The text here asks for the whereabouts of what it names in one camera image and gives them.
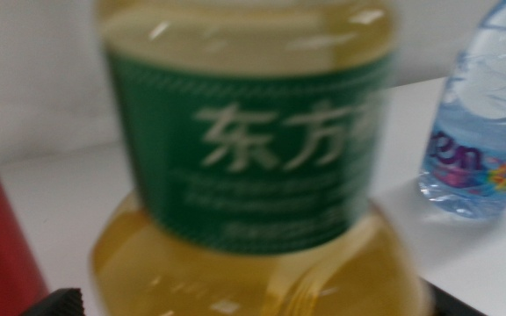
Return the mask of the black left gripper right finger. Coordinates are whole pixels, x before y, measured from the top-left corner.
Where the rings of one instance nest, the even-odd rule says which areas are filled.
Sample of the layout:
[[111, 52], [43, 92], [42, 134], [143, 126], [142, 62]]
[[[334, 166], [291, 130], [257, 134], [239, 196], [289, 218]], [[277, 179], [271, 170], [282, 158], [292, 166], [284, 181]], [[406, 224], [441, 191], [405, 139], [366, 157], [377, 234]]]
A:
[[436, 285], [427, 283], [434, 298], [435, 316], [487, 316]]

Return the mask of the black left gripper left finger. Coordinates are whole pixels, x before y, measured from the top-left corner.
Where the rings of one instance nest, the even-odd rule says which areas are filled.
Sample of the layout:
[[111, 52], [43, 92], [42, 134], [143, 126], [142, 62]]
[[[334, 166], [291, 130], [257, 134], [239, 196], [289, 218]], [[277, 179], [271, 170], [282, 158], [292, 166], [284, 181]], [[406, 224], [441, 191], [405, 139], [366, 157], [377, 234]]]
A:
[[85, 316], [79, 288], [61, 288], [27, 308], [20, 316]]

